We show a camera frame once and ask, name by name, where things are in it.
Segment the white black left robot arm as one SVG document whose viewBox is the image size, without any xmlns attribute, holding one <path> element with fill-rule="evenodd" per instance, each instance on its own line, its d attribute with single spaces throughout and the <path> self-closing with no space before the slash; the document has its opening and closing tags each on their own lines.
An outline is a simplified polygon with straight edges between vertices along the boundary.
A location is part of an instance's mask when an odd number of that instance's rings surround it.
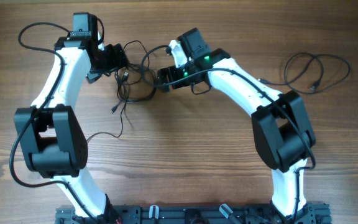
<svg viewBox="0 0 358 224">
<path fill-rule="evenodd" d="M 88 12 L 73 15 L 73 29 L 50 51 L 55 61 L 42 91 L 29 107 L 17 109 L 14 115 L 17 138 L 9 159 L 13 179 L 24 187 L 33 186 L 15 173 L 19 147 L 27 168 L 39 173 L 46 180 L 44 185 L 56 184 L 64 191 L 78 223 L 121 220 L 86 166 L 88 143 L 74 113 L 83 80 L 93 83 L 129 64 L 121 44 L 103 45 L 101 23 Z"/>
</svg>

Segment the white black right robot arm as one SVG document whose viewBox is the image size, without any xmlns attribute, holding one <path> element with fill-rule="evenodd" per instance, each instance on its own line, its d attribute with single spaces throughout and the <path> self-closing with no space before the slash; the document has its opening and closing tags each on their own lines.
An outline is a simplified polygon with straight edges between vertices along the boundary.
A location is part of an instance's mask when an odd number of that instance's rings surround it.
<svg viewBox="0 0 358 224">
<path fill-rule="evenodd" d="M 251 118 L 258 155 L 272 170 L 273 206 L 281 216 L 296 219 L 306 205 L 303 174 L 307 160 L 314 159 L 311 148 L 316 143 L 302 97 L 266 86 L 225 50 L 211 50 L 197 28 L 164 48 L 175 64 L 158 71 L 160 89 L 205 82 L 238 104 Z"/>
</svg>

